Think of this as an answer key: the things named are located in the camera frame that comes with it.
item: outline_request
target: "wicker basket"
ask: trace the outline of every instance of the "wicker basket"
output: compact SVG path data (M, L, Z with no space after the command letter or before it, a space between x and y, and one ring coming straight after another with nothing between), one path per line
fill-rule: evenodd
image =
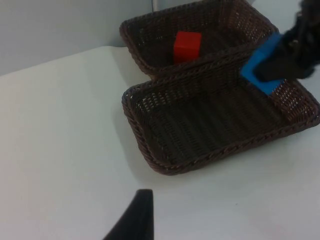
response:
M129 88L124 113L148 164L186 173L320 123L319 104L296 80L267 96L239 76L251 51Z
M202 33L200 57L174 65L178 31ZM259 44L277 28L246 0L202 0L136 17L120 34L140 69L156 79L209 63L215 54Z

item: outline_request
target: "black object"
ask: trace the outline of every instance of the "black object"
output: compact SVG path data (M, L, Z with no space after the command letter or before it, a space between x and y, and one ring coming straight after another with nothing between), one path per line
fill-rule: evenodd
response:
M320 1L303 0L296 23L253 71L262 82L305 79L320 63Z
M138 190L120 220L103 240L153 240L154 196L148 189Z

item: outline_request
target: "red block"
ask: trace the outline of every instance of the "red block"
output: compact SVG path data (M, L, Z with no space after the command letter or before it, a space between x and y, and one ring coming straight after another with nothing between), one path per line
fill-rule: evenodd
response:
M199 57L201 33L179 31L174 42L174 64L189 62Z

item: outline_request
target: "white table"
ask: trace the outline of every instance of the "white table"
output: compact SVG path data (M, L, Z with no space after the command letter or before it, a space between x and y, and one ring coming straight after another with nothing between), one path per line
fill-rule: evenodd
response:
M279 2L254 6L285 30L298 7L268 14ZM304 82L318 99L319 78ZM121 106L147 80L114 47L0 77L0 239L102 239L141 188L154 190L156 240L319 238L320 127L162 176Z

